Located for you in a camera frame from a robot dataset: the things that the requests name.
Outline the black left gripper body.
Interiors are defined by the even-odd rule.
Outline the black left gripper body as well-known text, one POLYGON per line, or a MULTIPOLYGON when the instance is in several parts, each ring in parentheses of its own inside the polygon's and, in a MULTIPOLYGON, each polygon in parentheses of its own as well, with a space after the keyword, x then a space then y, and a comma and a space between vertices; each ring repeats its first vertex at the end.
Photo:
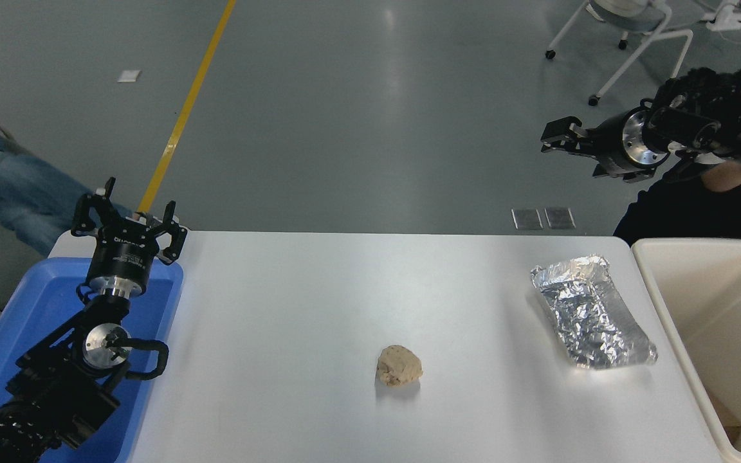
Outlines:
POLYGON ((108 281, 130 281, 147 287, 152 263, 159 253, 157 238, 165 228, 138 222, 105 222, 95 234, 96 247, 86 273, 89 287, 106 287, 108 281))

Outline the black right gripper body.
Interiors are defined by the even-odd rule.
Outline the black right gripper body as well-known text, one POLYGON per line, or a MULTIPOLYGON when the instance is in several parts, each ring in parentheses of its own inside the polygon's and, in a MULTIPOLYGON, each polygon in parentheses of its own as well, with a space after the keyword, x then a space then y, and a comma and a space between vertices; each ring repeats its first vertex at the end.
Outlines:
POLYGON ((615 115, 595 128, 586 130, 595 161, 630 162, 623 146, 623 132, 634 111, 615 115))

